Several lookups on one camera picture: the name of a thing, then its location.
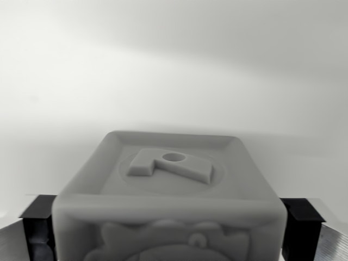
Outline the gripper right finger with black rubber pad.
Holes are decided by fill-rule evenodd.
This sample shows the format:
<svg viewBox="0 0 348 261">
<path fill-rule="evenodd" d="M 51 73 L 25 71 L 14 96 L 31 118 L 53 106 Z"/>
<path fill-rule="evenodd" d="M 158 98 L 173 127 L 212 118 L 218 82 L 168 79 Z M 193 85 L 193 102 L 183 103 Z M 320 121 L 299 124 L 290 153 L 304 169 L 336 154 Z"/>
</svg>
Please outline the gripper right finger with black rubber pad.
<svg viewBox="0 0 348 261">
<path fill-rule="evenodd" d="M 347 260 L 347 222 L 318 198 L 281 198 L 288 213 L 284 260 Z"/>
</svg>

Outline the gripper left finger with black rubber pad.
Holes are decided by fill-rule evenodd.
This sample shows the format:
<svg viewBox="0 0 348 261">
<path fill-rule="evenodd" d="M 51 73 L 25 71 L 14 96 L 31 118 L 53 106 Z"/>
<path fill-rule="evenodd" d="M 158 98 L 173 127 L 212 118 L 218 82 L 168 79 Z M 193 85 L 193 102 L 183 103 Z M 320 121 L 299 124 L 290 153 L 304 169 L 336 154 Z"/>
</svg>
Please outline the gripper left finger with black rubber pad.
<svg viewBox="0 0 348 261">
<path fill-rule="evenodd" d="M 38 195 L 16 220 L 1 221 L 1 260 L 57 260 L 52 225 L 55 195 Z"/>
</svg>

